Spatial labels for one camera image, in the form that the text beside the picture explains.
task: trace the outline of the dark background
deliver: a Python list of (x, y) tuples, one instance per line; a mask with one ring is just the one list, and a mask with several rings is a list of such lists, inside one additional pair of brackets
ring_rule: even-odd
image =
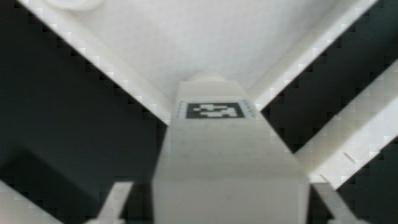
[[(380, 0), (263, 110), (295, 152), (398, 58), (398, 1)], [(0, 0), (0, 179), (59, 220), (96, 216), (114, 181), (137, 187), (128, 220), (151, 220), (165, 125), (19, 4)], [(398, 223), (398, 141), (339, 193)]]

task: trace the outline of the black surface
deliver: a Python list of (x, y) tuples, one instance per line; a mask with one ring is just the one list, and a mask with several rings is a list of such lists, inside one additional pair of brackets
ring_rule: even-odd
[[(0, 0), (0, 28), (3, 179), (66, 224), (94, 215), (114, 181), (133, 180), (124, 216), (151, 220), (147, 183), (165, 125), (9, 0)], [(398, 1), (384, 0), (263, 111), (293, 151), (398, 58), (396, 43)], [(391, 144), (339, 189), (375, 224), (398, 220), (394, 161)]]

